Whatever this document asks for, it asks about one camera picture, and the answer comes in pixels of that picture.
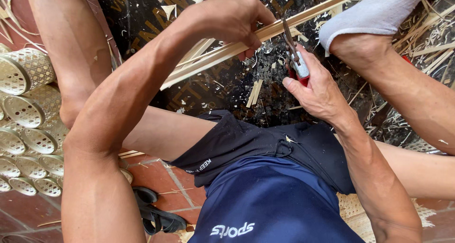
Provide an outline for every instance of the woven bamboo basket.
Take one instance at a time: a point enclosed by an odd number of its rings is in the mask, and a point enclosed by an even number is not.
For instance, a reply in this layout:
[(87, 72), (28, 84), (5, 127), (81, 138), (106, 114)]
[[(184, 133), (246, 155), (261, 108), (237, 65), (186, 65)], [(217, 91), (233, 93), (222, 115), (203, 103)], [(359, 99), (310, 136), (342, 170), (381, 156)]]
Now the woven bamboo basket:
[(34, 196), (38, 193), (33, 182), (26, 177), (10, 178), (8, 183), (13, 189), (22, 194)]
[(31, 149), (42, 154), (54, 153), (63, 146), (69, 130), (56, 115), (39, 128), (24, 128), (20, 137)]
[(16, 161), (10, 157), (0, 156), (0, 174), (8, 177), (19, 177), (20, 170)]
[(0, 90), (21, 95), (52, 82), (55, 72), (47, 55), (24, 48), (0, 55)]
[(44, 85), (20, 96), (8, 96), (3, 108), (8, 116), (28, 128), (37, 128), (60, 111), (60, 92)]
[(59, 155), (43, 155), (40, 157), (41, 166), (50, 173), (63, 176), (65, 169), (63, 157)]
[(23, 128), (24, 127), (18, 125), (14, 121), (0, 121), (0, 147), (15, 155), (25, 153), (27, 147), (19, 134)]
[(11, 185), (8, 183), (8, 178), (0, 176), (0, 192), (8, 192), (11, 190)]
[(5, 44), (0, 43), (0, 54), (11, 52), (11, 48), (7, 47)]
[(16, 166), (24, 175), (34, 179), (44, 178), (48, 174), (35, 157), (22, 156), (16, 160)]
[(58, 197), (61, 195), (61, 188), (52, 177), (46, 177), (42, 179), (36, 179), (35, 188), (44, 195), (48, 195), (51, 197)]

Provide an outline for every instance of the wood chip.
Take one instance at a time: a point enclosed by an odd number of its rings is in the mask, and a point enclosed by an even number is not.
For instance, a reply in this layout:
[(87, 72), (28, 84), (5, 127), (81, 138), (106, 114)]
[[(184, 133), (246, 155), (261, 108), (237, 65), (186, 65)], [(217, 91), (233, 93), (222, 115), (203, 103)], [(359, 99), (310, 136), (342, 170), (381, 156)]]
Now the wood chip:
[(247, 108), (250, 108), (251, 104), (253, 103), (254, 93), (256, 91), (257, 86), (258, 86), (258, 82), (255, 81), (254, 85), (253, 85), (253, 89), (251, 89), (250, 97), (248, 97)]
[(258, 82), (258, 87), (256, 88), (256, 91), (254, 92), (254, 98), (253, 98), (253, 105), (257, 104), (257, 101), (258, 101), (258, 97), (259, 97), (259, 91), (261, 91), (261, 87), (262, 87), (262, 82), (263, 80), (260, 79), (259, 82)]

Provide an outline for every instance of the black shorts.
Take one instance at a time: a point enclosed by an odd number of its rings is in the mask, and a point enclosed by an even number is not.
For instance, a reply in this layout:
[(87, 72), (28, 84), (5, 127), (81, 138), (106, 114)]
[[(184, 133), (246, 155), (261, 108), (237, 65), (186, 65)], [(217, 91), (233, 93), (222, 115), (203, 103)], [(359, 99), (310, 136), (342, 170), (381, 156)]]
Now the black shorts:
[(218, 124), (179, 158), (167, 162), (194, 175), (196, 187), (210, 185), (219, 173), (239, 159), (274, 156), (307, 168), (336, 192), (355, 193), (343, 147), (327, 124), (302, 122), (259, 128), (237, 120), (227, 110), (206, 112), (199, 118)]

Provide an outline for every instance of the foot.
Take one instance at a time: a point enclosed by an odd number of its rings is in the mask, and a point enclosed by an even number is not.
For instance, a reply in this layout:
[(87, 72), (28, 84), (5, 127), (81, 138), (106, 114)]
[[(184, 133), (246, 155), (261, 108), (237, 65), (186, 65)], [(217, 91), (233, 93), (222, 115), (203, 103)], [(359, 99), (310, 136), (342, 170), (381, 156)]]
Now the foot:
[(347, 33), (393, 35), (419, 1), (363, 0), (321, 27), (319, 32), (321, 44), (329, 50), (337, 36)]

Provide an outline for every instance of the round woven basket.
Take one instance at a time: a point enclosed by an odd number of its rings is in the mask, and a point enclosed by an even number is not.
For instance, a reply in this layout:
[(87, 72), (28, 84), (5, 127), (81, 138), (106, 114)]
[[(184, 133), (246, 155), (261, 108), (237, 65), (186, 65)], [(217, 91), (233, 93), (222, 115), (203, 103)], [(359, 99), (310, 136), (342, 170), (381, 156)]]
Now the round woven basket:
[(48, 85), (3, 100), (3, 108), (8, 116), (28, 128), (37, 128), (57, 115), (60, 106), (60, 92)]
[(5, 44), (0, 43), (0, 54), (11, 52), (11, 48), (7, 47)]
[(64, 162), (63, 162), (63, 157), (59, 155), (43, 155), (40, 157), (40, 164), (51, 172), (54, 175), (57, 176), (63, 176), (63, 170), (64, 170)]
[(44, 195), (48, 195), (51, 197), (58, 197), (61, 195), (61, 188), (52, 177), (46, 177), (42, 179), (35, 180), (35, 187), (36, 189)]
[(127, 178), (128, 182), (131, 184), (133, 182), (133, 174), (131, 174), (128, 170), (121, 168), (120, 171), (122, 171), (123, 175)]
[(41, 179), (47, 176), (47, 171), (35, 157), (22, 156), (16, 160), (16, 166), (26, 176)]
[(11, 190), (11, 185), (8, 183), (8, 178), (0, 176), (0, 192), (7, 192)]
[(38, 193), (35, 186), (33, 185), (33, 182), (28, 178), (25, 177), (10, 178), (8, 182), (13, 189), (17, 190), (22, 194), (34, 196)]
[(18, 125), (14, 121), (2, 120), (0, 121), (0, 147), (15, 155), (25, 153), (27, 147), (20, 138), (19, 131), (24, 127)]
[(0, 156), (0, 174), (8, 177), (19, 177), (20, 170), (16, 161), (10, 157)]
[(24, 48), (0, 55), (0, 90), (21, 95), (52, 82), (55, 72), (47, 55)]

